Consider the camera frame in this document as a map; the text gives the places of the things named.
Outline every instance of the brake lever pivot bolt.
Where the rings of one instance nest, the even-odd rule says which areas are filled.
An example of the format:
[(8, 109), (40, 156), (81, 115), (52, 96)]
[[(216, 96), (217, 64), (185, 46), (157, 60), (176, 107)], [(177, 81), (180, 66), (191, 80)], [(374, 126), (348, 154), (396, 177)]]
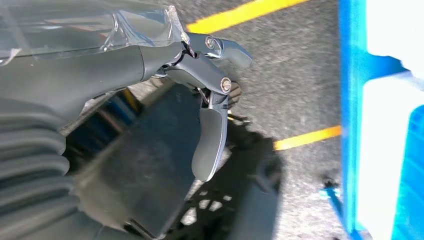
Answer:
[(230, 92), (231, 80), (228, 77), (223, 77), (221, 79), (221, 90), (226, 94)]
[(211, 36), (207, 36), (204, 40), (204, 43), (206, 44), (206, 47), (208, 49), (214, 49), (215, 48), (215, 40)]

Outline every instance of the asphalt pavement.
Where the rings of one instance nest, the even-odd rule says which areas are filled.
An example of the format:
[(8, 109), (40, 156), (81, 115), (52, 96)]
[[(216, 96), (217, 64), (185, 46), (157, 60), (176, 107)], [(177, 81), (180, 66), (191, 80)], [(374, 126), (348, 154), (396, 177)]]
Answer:
[[(248, 1), (151, 2), (175, 5), (185, 26)], [(213, 35), (238, 42), (253, 56), (247, 69), (225, 67), (243, 89), (233, 113), (250, 117), (253, 130), (282, 140), (340, 124), (337, 0), (309, 0)], [(287, 176), (275, 239), (347, 239), (330, 204), (319, 194), (321, 175), (341, 180), (340, 138), (279, 154)]]

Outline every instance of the clear plastic film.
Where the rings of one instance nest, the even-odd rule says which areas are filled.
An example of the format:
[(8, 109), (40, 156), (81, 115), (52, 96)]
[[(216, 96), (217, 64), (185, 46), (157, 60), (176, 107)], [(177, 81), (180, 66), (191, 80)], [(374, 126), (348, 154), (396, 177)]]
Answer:
[(173, 6), (137, 0), (0, 0), (0, 66), (128, 46), (165, 47), (184, 32)]

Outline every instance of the blue plastic crate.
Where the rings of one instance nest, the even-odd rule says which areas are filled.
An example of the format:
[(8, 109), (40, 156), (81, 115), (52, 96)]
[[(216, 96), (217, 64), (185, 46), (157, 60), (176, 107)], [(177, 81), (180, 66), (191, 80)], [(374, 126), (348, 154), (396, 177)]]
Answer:
[(424, 106), (410, 115), (392, 239), (424, 239)]
[(367, 52), (366, 1), (340, 0), (341, 40), (341, 161), (343, 205), (332, 202), (346, 232), (361, 239), (357, 222), (359, 139), (361, 138), (362, 97), (364, 84), (371, 79), (404, 71), (400, 61)]

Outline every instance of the blue frame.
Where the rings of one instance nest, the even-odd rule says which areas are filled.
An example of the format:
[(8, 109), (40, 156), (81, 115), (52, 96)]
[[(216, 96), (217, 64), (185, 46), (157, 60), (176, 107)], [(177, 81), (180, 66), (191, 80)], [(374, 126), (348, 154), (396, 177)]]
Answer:
[[(399, 60), (371, 55), (367, 51), (366, 0), (340, 0), (341, 48), (341, 167), (343, 205), (335, 207), (346, 232), (360, 239), (357, 231), (357, 189), (363, 86), (370, 80), (404, 71)], [(332, 206), (340, 201), (330, 197)]]

